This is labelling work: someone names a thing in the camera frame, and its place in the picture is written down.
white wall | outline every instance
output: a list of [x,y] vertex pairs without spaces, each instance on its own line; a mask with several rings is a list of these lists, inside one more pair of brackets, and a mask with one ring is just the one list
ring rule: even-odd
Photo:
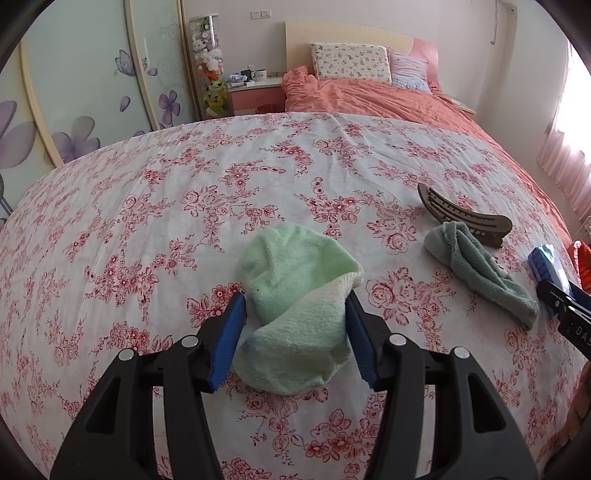
[[[227,73],[248,64],[285,71],[285,21],[331,20],[386,28],[434,43],[444,92],[477,107],[491,56],[494,0],[184,0],[188,18],[218,13]],[[268,20],[251,10],[270,9]]]
[[504,46],[492,66],[478,107],[478,123],[525,168],[552,198],[571,234],[580,222],[568,200],[538,165],[568,61],[567,39],[535,0],[513,0],[517,14],[503,9]]

sliding wardrobe door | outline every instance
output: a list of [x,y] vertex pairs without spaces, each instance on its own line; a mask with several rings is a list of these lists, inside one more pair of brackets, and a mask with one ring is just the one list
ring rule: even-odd
[[[56,0],[25,40],[38,104],[64,163],[151,130],[122,0]],[[139,68],[155,70],[147,59]]]
[[177,0],[126,0],[131,3],[134,34],[147,59],[146,84],[160,128],[198,120],[193,105],[179,24]]
[[16,49],[0,73],[0,228],[29,187],[52,169],[29,110]]

gray towel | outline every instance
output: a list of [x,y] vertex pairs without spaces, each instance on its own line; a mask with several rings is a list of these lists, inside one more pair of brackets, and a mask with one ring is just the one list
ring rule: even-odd
[[446,222],[425,237],[425,247],[452,268],[471,290],[495,302],[531,330],[540,308],[525,288],[515,283],[463,222]]

stuffed animal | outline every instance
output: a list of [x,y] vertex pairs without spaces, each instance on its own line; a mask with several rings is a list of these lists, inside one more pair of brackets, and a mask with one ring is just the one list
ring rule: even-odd
[[209,52],[209,54],[216,60],[222,59],[222,51],[219,48],[214,48]]
[[228,90],[222,80],[214,80],[207,87],[207,92],[203,100],[207,102],[207,114],[212,118],[221,118],[228,116],[224,110],[223,104],[228,98]]
[[210,72],[217,74],[223,73],[222,51],[219,48],[214,48],[211,51],[205,48],[199,56]]
[[204,42],[201,38],[196,38],[193,36],[193,51],[194,52],[201,52],[206,50],[207,43]]
[[213,48],[212,33],[209,30],[207,30],[201,34],[201,37],[203,41],[207,44],[207,48],[211,50]]
[[222,102],[225,102],[228,98],[228,90],[222,80],[215,80],[210,83],[207,89],[212,95],[218,95],[222,99]]

patterned pillow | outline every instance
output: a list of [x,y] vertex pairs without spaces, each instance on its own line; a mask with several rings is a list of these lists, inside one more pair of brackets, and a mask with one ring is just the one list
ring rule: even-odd
[[396,53],[388,49],[390,60],[390,72],[392,74],[392,86],[418,90],[432,95],[427,81],[427,68],[429,62],[423,59],[414,59],[408,55]]
[[373,80],[392,85],[385,47],[361,43],[311,43],[310,48],[319,80]]

